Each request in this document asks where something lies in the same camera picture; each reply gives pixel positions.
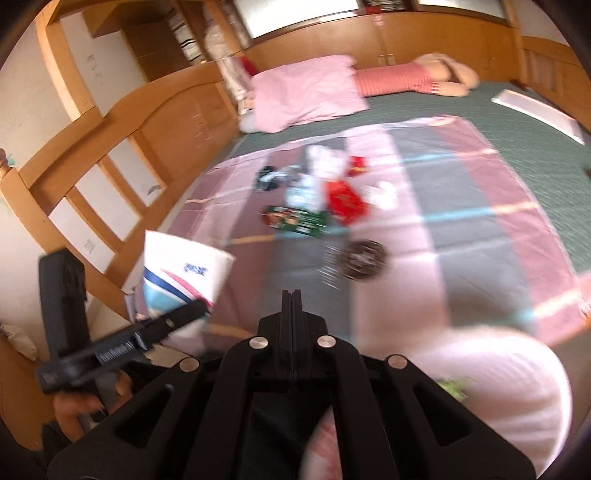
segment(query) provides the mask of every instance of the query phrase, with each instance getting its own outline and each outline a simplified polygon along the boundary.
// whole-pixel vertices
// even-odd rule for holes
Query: wooden footboard
[[[102,117],[95,108],[50,140],[20,171],[0,158],[0,192],[27,231],[46,251],[68,248],[86,266],[86,288],[127,317],[127,276],[144,247],[144,232],[157,229],[183,192],[238,133],[236,112],[216,63],[173,73],[130,93]],[[108,154],[125,138],[153,173],[160,196],[147,206]],[[96,213],[76,183],[97,165],[139,221],[120,238]],[[49,219],[66,199],[114,256],[104,273],[95,268]]]

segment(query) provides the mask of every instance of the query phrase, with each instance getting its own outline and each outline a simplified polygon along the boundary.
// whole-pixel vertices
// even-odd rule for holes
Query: hand
[[[119,379],[115,384],[115,391],[119,395],[119,400],[108,409],[109,414],[131,399],[132,384],[133,382],[128,374],[119,372]],[[53,409],[56,413],[57,424],[71,442],[80,440],[84,436],[84,430],[80,425],[78,415],[96,413],[104,408],[100,400],[89,393],[59,392],[53,398]]]

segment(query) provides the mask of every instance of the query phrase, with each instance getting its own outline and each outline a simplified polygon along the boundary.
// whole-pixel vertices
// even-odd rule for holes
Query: red package
[[[246,72],[251,77],[254,77],[257,73],[259,73],[259,71],[254,66],[253,62],[251,62],[251,59],[249,59],[247,56],[238,56],[238,59],[240,60],[240,63],[242,63],[242,66],[244,67]]]
[[[356,177],[367,171],[368,168],[365,166],[365,157],[351,157],[351,165],[347,172],[348,177]]]
[[[348,183],[343,180],[326,182],[329,210],[343,225],[348,225],[365,215],[367,205]]]

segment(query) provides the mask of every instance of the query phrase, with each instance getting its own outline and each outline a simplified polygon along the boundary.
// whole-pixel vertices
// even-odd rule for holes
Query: stuffed toy
[[[355,80],[366,97],[411,91],[461,97],[480,85],[474,70],[443,53],[422,55],[400,65],[358,70]]]

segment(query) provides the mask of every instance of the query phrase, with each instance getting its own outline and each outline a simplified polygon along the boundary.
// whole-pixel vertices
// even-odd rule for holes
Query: green wrapper
[[[269,206],[264,212],[267,225],[287,232],[320,238],[326,229],[328,215],[326,212],[309,212],[298,208]]]

